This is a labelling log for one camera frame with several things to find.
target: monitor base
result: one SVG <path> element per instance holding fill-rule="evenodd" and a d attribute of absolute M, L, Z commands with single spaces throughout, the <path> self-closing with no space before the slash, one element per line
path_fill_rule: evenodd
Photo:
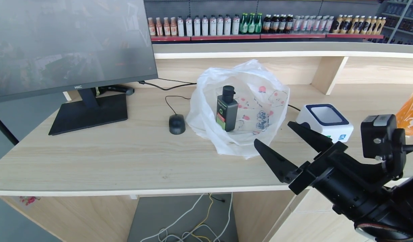
<path fill-rule="evenodd" d="M 125 94 L 99 97 L 96 101 L 97 107 L 87 107 L 85 101 L 62 104 L 48 135 L 127 120 Z"/>

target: computer mouse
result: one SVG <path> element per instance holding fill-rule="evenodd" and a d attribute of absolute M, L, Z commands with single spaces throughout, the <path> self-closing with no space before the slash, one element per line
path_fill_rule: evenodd
<path fill-rule="evenodd" d="M 185 131 L 184 116 L 175 114 L 169 116 L 169 132 L 172 134 L 182 134 Z"/>

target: green glass bottle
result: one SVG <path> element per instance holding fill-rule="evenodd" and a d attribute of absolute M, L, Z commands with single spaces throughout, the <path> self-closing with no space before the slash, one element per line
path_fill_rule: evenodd
<path fill-rule="evenodd" d="M 247 18 L 245 17 L 245 15 L 246 15 L 246 13 L 243 12 L 243 13 L 242 13 L 241 20 L 240 20 L 240 22 L 239 22 L 239 33 L 240 33 L 240 34 L 243 34 L 243 32 L 242 32 L 242 26 L 243 26 L 244 23 L 247 21 Z"/>
<path fill-rule="evenodd" d="M 256 20 L 256 27 L 254 29 L 254 32 L 256 34 L 260 34 L 261 31 L 262 31 L 262 14 L 258 13 L 257 20 Z"/>
<path fill-rule="evenodd" d="M 256 28 L 256 24 L 254 23 L 254 13 L 250 14 L 250 20 L 248 21 L 248 33 L 254 34 L 254 29 Z"/>

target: computer monitor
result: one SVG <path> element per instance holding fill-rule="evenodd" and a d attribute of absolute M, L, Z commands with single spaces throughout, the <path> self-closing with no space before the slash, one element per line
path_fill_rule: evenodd
<path fill-rule="evenodd" d="M 158 78 L 143 0 L 0 0 L 0 102 L 78 90 L 50 135 L 127 119 L 124 94 L 91 88 Z"/>

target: robotic arm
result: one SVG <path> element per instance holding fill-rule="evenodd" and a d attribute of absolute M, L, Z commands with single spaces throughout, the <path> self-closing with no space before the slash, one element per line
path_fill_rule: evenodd
<path fill-rule="evenodd" d="M 363 155 L 380 161 L 377 164 L 359 163 L 340 141 L 333 144 L 295 122 L 288 126 L 319 154 L 297 167 L 256 139 L 254 147 L 281 182 L 295 194 L 308 186 L 317 189 L 337 214 L 378 242 L 413 242 L 413 176 L 399 186 L 385 186 L 402 178 L 406 155 L 413 151 L 394 115 L 368 116 L 361 124 Z"/>

